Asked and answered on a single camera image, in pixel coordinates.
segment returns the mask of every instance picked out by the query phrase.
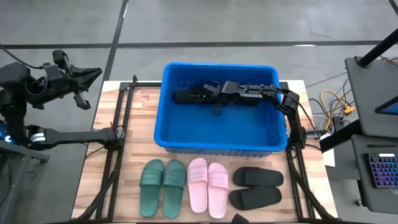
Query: green slide sandal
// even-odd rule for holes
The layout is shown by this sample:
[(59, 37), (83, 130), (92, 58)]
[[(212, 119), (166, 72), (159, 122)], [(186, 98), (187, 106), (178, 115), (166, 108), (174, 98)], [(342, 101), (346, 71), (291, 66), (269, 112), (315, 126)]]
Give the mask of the green slide sandal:
[(171, 160), (166, 167), (163, 181), (163, 215), (166, 218), (176, 218), (180, 214), (182, 192), (187, 179), (184, 164)]
[(159, 204), (164, 165), (160, 159), (149, 161), (142, 171), (139, 187), (139, 213), (144, 218), (153, 217)]

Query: gray floor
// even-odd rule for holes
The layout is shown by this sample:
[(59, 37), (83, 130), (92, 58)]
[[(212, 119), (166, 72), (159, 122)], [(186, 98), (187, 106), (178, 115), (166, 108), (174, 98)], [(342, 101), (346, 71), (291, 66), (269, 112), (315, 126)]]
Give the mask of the gray floor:
[[(111, 44), (123, 0), (2, 0), (2, 44)], [(120, 43), (211, 41), (335, 41), (381, 40), (397, 28), (398, 16), (388, 0), (135, 0), (124, 13)], [(345, 71), (344, 58), (363, 55), (371, 45), (318, 47), (218, 47), (118, 49), (110, 80), (160, 80), (169, 62), (268, 64), (280, 79), (315, 83)], [(12, 50), (39, 65), (52, 60), (53, 49)], [(109, 48), (65, 49), (77, 67), (106, 67)], [(384, 56), (398, 55), (398, 47)], [(0, 66), (13, 62), (0, 52)], [(43, 73), (32, 71), (35, 76)], [(318, 98), (324, 89), (337, 91), (346, 75), (308, 88)], [(86, 93), (93, 109), (83, 111), (71, 96), (29, 108), (28, 124), (60, 131), (89, 130), (101, 88), (100, 77)], [(316, 104), (312, 111), (319, 112)], [(348, 120), (355, 120), (356, 113)], [(13, 223), (60, 222), (70, 218), (85, 147), (59, 146), (47, 153), (50, 162), (37, 168), (34, 180), (26, 175)], [(355, 182), (331, 180), (339, 217), (356, 222), (396, 223), (398, 216), (372, 213), (353, 204)]]

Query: wooden tabletop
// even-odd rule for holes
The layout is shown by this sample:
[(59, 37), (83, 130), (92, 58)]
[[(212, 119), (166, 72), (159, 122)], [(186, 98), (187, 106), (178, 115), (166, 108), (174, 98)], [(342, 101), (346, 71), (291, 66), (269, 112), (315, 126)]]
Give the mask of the wooden tabletop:
[[(289, 88), (300, 95), (301, 104), (310, 117), (312, 117), (304, 81), (289, 80), (287, 82)], [(106, 128), (109, 127), (110, 122), (112, 122), (118, 97), (119, 84), (120, 82), (114, 81), (104, 82), (101, 98), (98, 103), (98, 110), (95, 116), (94, 128)], [(160, 198), (159, 209), (156, 216), (153, 218), (141, 217), (139, 214), (139, 180), (146, 163), (153, 159), (161, 159), (165, 162), (165, 165), (167, 165), (169, 160), (178, 159), (185, 164), (185, 167), (188, 167), (189, 162), (198, 157), (198, 155), (168, 153), (164, 148), (159, 147), (154, 142), (154, 127), (159, 93), (160, 88), (157, 87), (134, 89), (120, 173), (118, 196), (115, 204), (114, 222), (230, 222), (236, 213), (247, 218), (250, 222), (294, 222), (297, 220), (292, 198), (290, 175), (284, 151), (273, 153), (262, 158), (202, 156), (207, 160), (208, 164), (212, 162), (223, 164), (228, 169), (230, 177), (232, 177), (237, 168), (243, 166), (278, 170), (284, 176), (284, 183), (278, 187), (282, 192), (282, 201), (278, 204), (242, 212), (233, 208), (228, 201), (226, 215), (224, 218), (217, 220), (211, 218), (207, 211), (201, 214), (192, 212), (188, 197), (188, 187), (185, 187), (181, 212), (176, 219), (169, 220), (163, 217), (162, 197)], [(301, 109), (300, 120), (306, 129), (311, 129), (310, 123)], [(314, 140), (308, 140), (307, 143), (318, 146), (318, 143)], [(99, 144), (90, 144), (87, 153), (99, 147), (101, 147)], [(311, 191), (326, 210), (334, 217), (337, 217), (335, 203), (331, 194), (321, 152), (318, 149), (306, 147), (305, 150), (303, 150), (303, 157)], [(72, 212), (73, 218), (81, 215), (98, 193), (103, 176), (105, 158), (106, 150), (102, 149), (86, 159)], [(236, 189), (240, 189), (240, 187), (235, 186), (230, 178), (229, 191)], [(308, 217), (304, 195), (301, 190), (300, 198), (305, 217)], [(105, 216), (108, 211), (108, 199), (109, 195), (105, 200), (103, 216)]]

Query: blue plastic bin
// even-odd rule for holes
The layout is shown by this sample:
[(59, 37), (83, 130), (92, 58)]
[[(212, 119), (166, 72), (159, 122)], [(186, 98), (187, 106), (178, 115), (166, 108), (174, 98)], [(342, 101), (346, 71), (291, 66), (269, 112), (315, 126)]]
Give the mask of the blue plastic bin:
[(264, 101), (257, 106), (180, 105), (175, 90), (197, 84), (236, 81), (279, 86), (278, 72), (265, 65), (170, 63), (164, 69), (155, 125), (155, 142), (169, 152), (224, 156), (268, 156), (285, 149), (285, 119)]

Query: pink slide sandal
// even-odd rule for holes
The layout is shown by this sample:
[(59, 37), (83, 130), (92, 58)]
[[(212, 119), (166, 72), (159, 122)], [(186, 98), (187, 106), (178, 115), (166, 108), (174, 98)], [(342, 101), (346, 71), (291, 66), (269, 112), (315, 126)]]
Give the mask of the pink slide sandal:
[(191, 161), (188, 166), (188, 190), (192, 211), (207, 209), (207, 162), (204, 158)]
[(223, 218), (228, 198), (228, 171), (219, 163), (209, 166), (209, 214), (213, 218)]

